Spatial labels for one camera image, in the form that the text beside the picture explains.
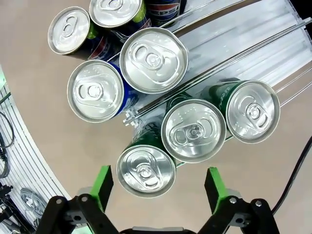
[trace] gray cable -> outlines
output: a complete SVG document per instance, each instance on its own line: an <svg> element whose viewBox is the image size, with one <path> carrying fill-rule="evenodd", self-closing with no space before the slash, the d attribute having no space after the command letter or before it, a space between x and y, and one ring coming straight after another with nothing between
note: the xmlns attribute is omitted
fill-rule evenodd
<svg viewBox="0 0 312 234"><path fill-rule="evenodd" d="M22 188L20 190L20 197L22 201L25 203L25 206L29 208L29 210L36 216L37 218L41 218L43 212L47 206L45 200L35 192L31 191L30 189ZM28 205L28 200L32 200L33 203Z"/></svg>

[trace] can lid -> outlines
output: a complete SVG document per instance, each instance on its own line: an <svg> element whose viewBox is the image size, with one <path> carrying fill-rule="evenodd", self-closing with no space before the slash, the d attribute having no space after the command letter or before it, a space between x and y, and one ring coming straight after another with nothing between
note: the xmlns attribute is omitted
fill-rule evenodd
<svg viewBox="0 0 312 234"><path fill-rule="evenodd" d="M119 56L122 75L134 88L159 94L174 88L188 67L185 46L169 30L146 28L134 33Z"/></svg>
<svg viewBox="0 0 312 234"><path fill-rule="evenodd" d="M84 43L89 29L88 13L81 7L68 7L58 13L51 22L48 31L49 46L57 54L69 54Z"/></svg>
<svg viewBox="0 0 312 234"><path fill-rule="evenodd" d="M142 0L91 0L89 12L97 25L115 28L132 20L141 5Z"/></svg>
<svg viewBox="0 0 312 234"><path fill-rule="evenodd" d="M83 62L69 78L67 97L78 117L87 122L104 122L114 117L122 105L124 89L121 76L107 62Z"/></svg>
<svg viewBox="0 0 312 234"><path fill-rule="evenodd" d="M126 149L118 159L117 176L121 185L132 194L156 197L172 187L176 166L161 149L137 145Z"/></svg>
<svg viewBox="0 0 312 234"><path fill-rule="evenodd" d="M258 143L275 130L280 116L279 100L266 83L249 80L241 83L227 104L226 121L234 137Z"/></svg>
<svg viewBox="0 0 312 234"><path fill-rule="evenodd" d="M175 105L161 126L166 150L176 159L197 163L211 158L222 147L226 124L221 112L211 103L189 99Z"/></svg>

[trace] pull tab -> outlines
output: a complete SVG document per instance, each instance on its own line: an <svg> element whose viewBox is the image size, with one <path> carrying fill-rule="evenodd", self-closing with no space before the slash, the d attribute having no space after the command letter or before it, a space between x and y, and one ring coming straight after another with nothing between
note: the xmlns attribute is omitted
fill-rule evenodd
<svg viewBox="0 0 312 234"><path fill-rule="evenodd" d="M247 106L246 117L256 130L264 131L271 122L271 116L258 103Z"/></svg>
<svg viewBox="0 0 312 234"><path fill-rule="evenodd" d="M149 70L157 70L164 64L164 57L147 44L140 44L132 52L134 61Z"/></svg>
<svg viewBox="0 0 312 234"><path fill-rule="evenodd" d="M123 5L123 0L101 0L98 2L97 7L101 11L117 11Z"/></svg>
<svg viewBox="0 0 312 234"><path fill-rule="evenodd" d="M74 19L75 21L73 21L73 23L69 23L68 20L69 19ZM67 37L70 37L74 30L75 30L75 27L77 25L77 21L78 21L78 18L77 16L68 16L65 20L65 24L63 26L63 33L62 33L62 36L67 38Z"/></svg>
<svg viewBox="0 0 312 234"><path fill-rule="evenodd" d="M130 174L145 189L154 191L161 187L162 179L156 159L147 152L142 156L136 156L129 162Z"/></svg>
<svg viewBox="0 0 312 234"><path fill-rule="evenodd" d="M85 95L82 95L81 89L84 87ZM96 82L84 82L76 86L76 97L81 101L97 101L103 96L103 87Z"/></svg>
<svg viewBox="0 0 312 234"><path fill-rule="evenodd" d="M170 131L170 136L172 136L173 143L176 146L197 146L210 143L213 140L212 136L214 132L215 129L213 128L211 120L202 118L196 123L173 128Z"/></svg>

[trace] beige table surface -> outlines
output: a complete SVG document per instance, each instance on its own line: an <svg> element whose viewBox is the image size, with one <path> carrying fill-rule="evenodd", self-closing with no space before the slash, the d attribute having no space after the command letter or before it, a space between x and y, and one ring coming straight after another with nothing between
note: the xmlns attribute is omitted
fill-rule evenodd
<svg viewBox="0 0 312 234"><path fill-rule="evenodd" d="M68 77L81 62L52 53L47 30L63 8L88 8L88 0L0 0L0 63L21 116L41 153L72 196L91 186L101 165L116 160L132 137L118 116L103 124L80 120L66 97ZM311 74L284 97L312 80ZM203 182L209 166L219 168L230 188L246 201L261 197L273 206L312 135L312 89L283 107L279 126L265 142L246 145L233 139L211 160L177 170L173 188L155 199L134 197L117 180L107 214L121 230L132 226L184 226L198 231L211 215ZM312 233L312 159L307 159L276 215L283 234ZM239 233L231 229L229 233Z"/></svg>

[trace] can rim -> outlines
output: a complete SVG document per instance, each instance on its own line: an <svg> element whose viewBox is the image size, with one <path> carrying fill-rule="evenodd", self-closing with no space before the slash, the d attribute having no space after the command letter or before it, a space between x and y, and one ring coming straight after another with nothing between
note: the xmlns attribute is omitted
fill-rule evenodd
<svg viewBox="0 0 312 234"><path fill-rule="evenodd" d="M140 148L140 147L147 147L147 148L152 148L152 149L158 150L162 154L164 154L168 158L168 160L170 161L170 164L171 164L172 169L173 169L173 173L172 173L171 179L169 180L169 182L165 186L166 189L161 189L161 190L158 190L158 191L153 192L153 193L144 193L144 192L140 192L140 191L135 190L134 188L130 187L126 183L126 181L124 180L122 174L120 173L120 169L119 169L120 168L120 162L126 156L127 153L129 153L133 149ZM174 160L169 156L169 154L167 154L165 151L163 151L160 148L157 148L153 145L135 145L135 146L129 147L128 149L124 150L121 153L120 157L117 160L117 164L116 164L116 175L117 175L119 183L127 192L131 193L132 195L143 197L143 198L154 198L154 197L164 195L165 193L167 193L172 188L172 186L176 180L176 164L175 164Z"/></svg>
<svg viewBox="0 0 312 234"><path fill-rule="evenodd" d="M48 44L49 44L49 47L50 47L50 49L51 49L54 53L56 53L56 54L58 54L58 55L68 55L68 54L71 54L71 53L77 51L77 50L81 47L81 45L84 44L84 42L87 40L87 37L88 37L88 34L87 34L87 35L86 35L86 38L83 40L82 43L80 43L77 47L75 47L74 49L72 49L71 51L68 51L68 52L62 52L62 51L58 50L58 49L55 47L55 45L53 44L52 39L51 39L51 38L52 38L52 34L53 34L53 26L55 25L55 23L57 22L57 20L58 20L63 14L65 14L67 11L70 11L70 10L80 10L80 11L82 11L82 12L87 16L87 18L88 18L88 24L89 24L89 25L88 25L88 32L90 31L90 24L91 24L91 22L90 22L90 17L89 17L88 12L87 12L85 9L83 9L82 7L79 7L79 6L70 6L70 7L65 8L65 9L62 10L61 12L59 12L59 13L53 18L53 20L52 20L52 22L51 22L51 24L50 24L50 26L49 26L49 29L48 29Z"/></svg>
<svg viewBox="0 0 312 234"><path fill-rule="evenodd" d="M170 36L171 38L174 39L174 41L178 44L178 46L181 48L182 50L182 53L183 55L185 56L184 59L186 61L186 64L185 64L185 69L184 71L181 73L179 79L177 79L174 83L172 83L170 86L166 87L165 89L162 89L162 90L146 90L146 89L143 89L141 88L140 86L138 86L137 84L135 84L133 81L131 81L131 79L129 78L129 75L128 75L128 72L126 71L125 69L125 66L124 66L124 62L125 61L125 54L126 54L126 51L127 49L129 48L129 45L130 43L132 43L132 41L134 41L134 39L136 37L138 37L140 34L144 34L145 31L156 31L156 32L160 32L162 34L165 34L167 36ZM124 43L124 45L122 46L122 49L120 51L120 54L119 54L119 64L120 64L120 70L121 70L121 73L122 73L122 76L124 77L124 79L127 81L127 83L132 87L134 88L135 90L138 90L140 91L141 93L145 93L145 94L162 94L162 93L165 93L165 92L168 92L170 90L172 90L174 87L176 87L184 78L186 72L187 72L187 69L188 69L188 66L189 66L189 55L188 55L188 51L186 49L186 47L183 45L183 43L179 40L179 38L174 35L172 32L170 32L168 29L165 29L165 28L155 28L155 27L151 27L151 28L144 28L144 29L141 29L137 32L135 32L134 34L132 34L127 40L126 42Z"/></svg>
<svg viewBox="0 0 312 234"><path fill-rule="evenodd" d="M117 28L117 27L121 27L127 23L129 23L131 20L133 20L133 18L138 14L138 12L140 11L141 7L142 7L142 4L143 4L143 0L139 0L140 1L140 5L138 6L137 10L136 10L136 13L132 16L132 18L130 18L129 20L127 20L126 22L122 23L122 24L116 24L116 25L113 25L113 26L109 26L109 25L105 25L105 24L102 24L100 23L97 18L94 16L94 11L93 11L93 5L94 5L94 2L96 2L97 0L91 0L90 2L90 5L89 5L89 12L90 12L90 18L92 19L92 21L100 26L100 27L103 27L103 28Z"/></svg>
<svg viewBox="0 0 312 234"><path fill-rule="evenodd" d="M261 85L263 88L265 88L271 94L271 97L272 97L272 100L273 100L273 104L274 104L274 113L276 115L276 117L274 118L274 121L272 122L272 124L269 127L269 129L264 134L262 134L260 137L257 137L255 139L248 139L248 138L244 138L244 137L238 135L233 130L231 125L229 124L230 123L230 121L229 121L229 106L230 106L230 103L232 101L232 98L233 98L234 94L236 94L236 92L238 92L238 90L241 87L243 87L243 86L245 86L247 84L259 84L259 85ZM239 141L241 141L243 143L247 143L247 144L260 143L260 142L263 142L264 140L266 140L268 137L270 137L270 135L272 135L272 133L274 132L274 130L277 127L277 124L279 122L279 118L280 118L280 102L279 102L278 96L277 96L276 92L274 91L274 89L270 85L268 85L267 83L265 83L263 81L260 81L260 80L245 80L245 81L243 81L241 84L239 84L233 90L233 92L231 93L231 95L229 97L229 101L228 101L228 103L226 105L225 119L226 119L227 126L228 126L228 129L229 129L230 133L232 134L232 136L234 136Z"/></svg>
<svg viewBox="0 0 312 234"><path fill-rule="evenodd" d="M183 106L185 104L190 104L190 103L199 103L199 104L203 104L207 107L209 107L210 109L212 109L216 115L219 117L220 120L220 127L221 127L221 133L220 133L220 138L219 141L217 143L217 145L213 148L213 150L203 156L200 157L193 157L193 158L187 158L185 156L182 156L180 154L177 154L176 151L174 151L168 144L167 142L167 138L166 138L166 133L165 133L165 126L166 123L168 122L168 119L170 117L170 115L173 113L173 111L175 111L177 108L179 108L180 106ZM203 162L206 161L210 158L212 158L213 156L215 156L220 149L222 148L224 142L225 142L225 138L226 138L226 133L227 133L227 128L226 128L226 122L224 119L224 116L222 115L222 113L220 112L220 110L218 108L216 108L213 104L211 104L210 102L206 101L206 100L202 100L202 99L197 99L197 98L193 98L193 99L188 99L185 101L182 101L180 103L178 103L177 105L173 106L165 115L164 120L162 122L161 125L161 140L162 143L164 144L165 149L168 151L168 153L174 157L175 159L181 161L181 162L186 162L186 163L199 163L199 162Z"/></svg>
<svg viewBox="0 0 312 234"><path fill-rule="evenodd" d="M119 102L117 108L115 109L115 111L113 113L111 113L109 116L104 117L104 118L91 118L91 117L87 117L86 115L84 115L79 108L75 105L74 101L73 101L73 92L72 92L72 88L73 88L73 82L76 79L76 75L81 71L81 69L83 67L85 67L86 65L90 65L92 63L101 63L104 66L107 66L109 68L111 68L117 75L118 80L120 81L121 84L121 101ZM89 122L89 123L102 123L105 122L111 118L113 118L116 113L119 111L123 99L124 99L124 87L123 87L123 82L122 82L122 78L121 75L119 74L119 72L117 71L117 69L115 67L113 67L110 63L99 60L99 59L93 59L93 60L88 60L85 61L83 63L81 63L79 66L77 66L74 71L72 72L72 74L69 77L68 83L67 83L67 100L68 100L68 104L70 106L70 108L72 109L72 111L76 114L76 116L78 116L80 119Z"/></svg>

